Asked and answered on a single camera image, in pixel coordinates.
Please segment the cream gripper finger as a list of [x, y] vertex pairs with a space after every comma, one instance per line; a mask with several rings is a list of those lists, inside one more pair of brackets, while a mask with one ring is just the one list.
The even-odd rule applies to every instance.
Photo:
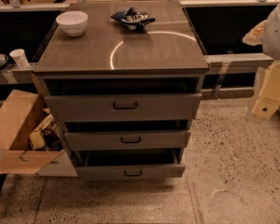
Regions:
[[276, 101], [258, 98], [252, 106], [251, 113], [258, 119], [269, 119], [279, 108]]

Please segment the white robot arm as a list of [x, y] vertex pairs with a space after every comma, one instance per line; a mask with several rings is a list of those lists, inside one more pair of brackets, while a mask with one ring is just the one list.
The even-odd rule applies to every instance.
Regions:
[[273, 58], [250, 108], [255, 118], [269, 119], [280, 106], [280, 3], [265, 21], [244, 36], [243, 42], [250, 46], [262, 45], [263, 53]]

